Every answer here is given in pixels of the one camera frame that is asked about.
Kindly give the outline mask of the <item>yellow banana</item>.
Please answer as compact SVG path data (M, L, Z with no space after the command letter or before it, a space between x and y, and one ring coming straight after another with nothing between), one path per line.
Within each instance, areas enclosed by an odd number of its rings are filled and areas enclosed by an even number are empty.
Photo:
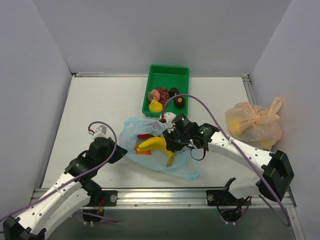
M160 150L167 155L166 167L170 167L174 161L175 153L167 150L167 143L164 137L151 137L139 143L138 151Z

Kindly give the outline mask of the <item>blue printed plastic bag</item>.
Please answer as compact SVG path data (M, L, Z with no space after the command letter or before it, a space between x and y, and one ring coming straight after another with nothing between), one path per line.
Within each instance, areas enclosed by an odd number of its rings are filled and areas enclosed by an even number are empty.
M124 122L123 130L118 137L118 144L127 150L126 157L132 162L156 171L191 180L200 176L200 163L197 159L202 157L202 151L184 148L175 153L173 163L166 167L167 155L161 150L151 150L151 155L139 155L134 147L148 139L140 140L137 135L150 134L152 137L162 137L166 127L158 120L147 118L129 118Z

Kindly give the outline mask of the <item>dark mangosteen fruit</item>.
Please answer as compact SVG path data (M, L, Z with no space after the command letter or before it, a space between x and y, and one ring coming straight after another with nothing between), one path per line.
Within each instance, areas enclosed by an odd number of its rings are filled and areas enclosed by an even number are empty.
M180 97L176 97L174 100L173 100L173 104L176 108L178 109L182 109L184 108L185 106L185 98L183 96L180 96Z

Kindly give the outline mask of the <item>red pomegranate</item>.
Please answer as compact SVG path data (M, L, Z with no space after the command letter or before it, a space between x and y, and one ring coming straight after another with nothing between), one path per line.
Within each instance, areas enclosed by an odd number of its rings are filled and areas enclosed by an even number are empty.
M139 140L147 140L147 139L150 138L150 137L152 137L152 135L149 134L149 133L138 134L138 135L137 135L137 138L138 138Z

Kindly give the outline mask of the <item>orange fruit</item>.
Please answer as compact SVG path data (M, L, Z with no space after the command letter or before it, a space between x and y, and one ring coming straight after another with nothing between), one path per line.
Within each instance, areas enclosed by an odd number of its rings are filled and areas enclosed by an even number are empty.
M138 148L139 148L139 143L135 145L134 147L134 151L135 151L135 154L136 155L151 155L151 151L150 150L147 150L147 151L138 151Z

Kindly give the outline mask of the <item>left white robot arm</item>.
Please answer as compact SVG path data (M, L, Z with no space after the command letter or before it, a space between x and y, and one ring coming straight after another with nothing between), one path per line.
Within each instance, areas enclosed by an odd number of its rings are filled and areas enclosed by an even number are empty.
M18 216L3 222L6 240L44 240L81 207L103 201L102 188L93 181L102 163L114 164L127 154L111 138L98 137L81 152L53 186Z

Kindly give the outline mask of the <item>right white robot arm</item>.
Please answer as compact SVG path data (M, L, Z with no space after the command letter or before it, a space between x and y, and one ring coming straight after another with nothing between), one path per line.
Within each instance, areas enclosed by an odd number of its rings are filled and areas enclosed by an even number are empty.
M222 191L222 200L232 205L241 198L261 195L273 202L285 196L295 174L289 158L283 151L270 152L224 135L209 123L198 125L184 114L171 112L161 116L165 124L162 133L166 148L178 152L184 148L202 149L231 159L252 170L256 176L247 179L231 178Z

